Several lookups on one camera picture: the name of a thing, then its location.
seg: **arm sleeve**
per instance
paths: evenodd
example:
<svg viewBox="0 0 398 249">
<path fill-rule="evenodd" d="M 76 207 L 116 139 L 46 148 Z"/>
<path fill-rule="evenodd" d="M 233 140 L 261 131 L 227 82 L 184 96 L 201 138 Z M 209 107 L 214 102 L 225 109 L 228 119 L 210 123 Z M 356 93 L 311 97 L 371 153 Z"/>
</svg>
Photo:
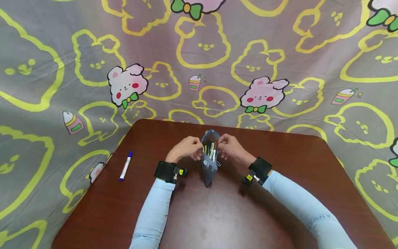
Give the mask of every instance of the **arm sleeve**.
<svg viewBox="0 0 398 249">
<path fill-rule="evenodd" d="M 141 208 L 129 249 L 158 249 L 175 184 L 156 179 Z"/>
<path fill-rule="evenodd" d="M 314 235 L 320 249 L 356 249 L 337 218 L 320 201 L 287 177 L 273 171 L 263 184 Z"/>
</svg>

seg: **fabric backdrop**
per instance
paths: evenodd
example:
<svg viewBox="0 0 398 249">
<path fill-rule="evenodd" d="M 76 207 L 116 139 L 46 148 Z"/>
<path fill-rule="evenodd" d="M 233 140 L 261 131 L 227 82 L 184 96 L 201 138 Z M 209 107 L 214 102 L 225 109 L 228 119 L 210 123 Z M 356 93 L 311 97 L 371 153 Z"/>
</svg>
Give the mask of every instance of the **fabric backdrop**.
<svg viewBox="0 0 398 249">
<path fill-rule="evenodd" d="M 50 247 L 142 118 L 319 136 L 398 245 L 396 14 L 387 0 L 0 1 L 0 247 Z"/>
</svg>

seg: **cartoon cup drawing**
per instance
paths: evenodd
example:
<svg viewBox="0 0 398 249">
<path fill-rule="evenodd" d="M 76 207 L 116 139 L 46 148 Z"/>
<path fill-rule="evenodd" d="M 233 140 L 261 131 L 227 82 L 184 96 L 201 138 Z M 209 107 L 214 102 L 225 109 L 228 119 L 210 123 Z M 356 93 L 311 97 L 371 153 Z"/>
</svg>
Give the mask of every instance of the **cartoon cup drawing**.
<svg viewBox="0 0 398 249">
<path fill-rule="evenodd" d="M 202 82 L 202 79 L 200 78 L 202 75 L 194 75 L 191 78 L 189 78 L 189 90 L 190 91 L 198 91 L 200 83 Z"/>
<path fill-rule="evenodd" d="M 76 134 L 84 129 L 84 124 L 82 120 L 76 115 L 67 111 L 63 111 L 62 115 L 64 116 L 65 127 L 70 135 Z"/>
<path fill-rule="evenodd" d="M 342 105 L 347 102 L 352 96 L 355 95 L 355 91 L 358 90 L 358 88 L 355 89 L 344 89 L 336 94 L 336 96 L 333 98 L 332 104 L 333 105 Z"/>
</svg>

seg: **gray pencil case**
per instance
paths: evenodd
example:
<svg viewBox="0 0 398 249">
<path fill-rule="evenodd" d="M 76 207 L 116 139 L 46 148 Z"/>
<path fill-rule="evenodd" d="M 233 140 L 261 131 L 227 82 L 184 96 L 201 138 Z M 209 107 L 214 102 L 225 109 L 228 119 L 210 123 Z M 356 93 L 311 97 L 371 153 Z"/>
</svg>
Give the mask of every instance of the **gray pencil case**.
<svg viewBox="0 0 398 249">
<path fill-rule="evenodd" d="M 203 136 L 201 143 L 206 145 L 208 141 L 217 142 L 220 139 L 220 135 L 215 130 L 206 131 Z M 219 149 L 216 148 L 215 161 L 213 161 L 206 153 L 202 151 L 202 165 L 201 172 L 203 178 L 205 180 L 205 186 L 208 187 L 211 183 L 211 180 L 217 173 L 217 169 L 220 166 L 220 163 L 217 161 L 217 156 L 219 154 Z"/>
</svg>

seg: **wooden table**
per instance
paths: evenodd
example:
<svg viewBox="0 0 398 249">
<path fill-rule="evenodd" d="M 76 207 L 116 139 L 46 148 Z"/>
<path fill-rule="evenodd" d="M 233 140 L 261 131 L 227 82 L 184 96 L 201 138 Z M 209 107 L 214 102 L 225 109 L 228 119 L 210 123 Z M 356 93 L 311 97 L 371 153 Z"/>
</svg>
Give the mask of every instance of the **wooden table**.
<svg viewBox="0 0 398 249">
<path fill-rule="evenodd" d="M 55 237 L 52 249 L 127 249 L 159 160 L 186 136 L 208 129 L 236 136 L 254 156 L 316 196 L 341 222 L 358 248 L 395 248 L 365 201 L 318 137 L 156 120 L 139 120 Z M 130 150 L 134 155 L 123 182 L 119 176 Z M 198 163 L 173 193 L 160 248 L 317 248 L 315 238 L 258 184 L 240 180 L 248 170 L 228 159 L 206 188 Z"/>
</svg>

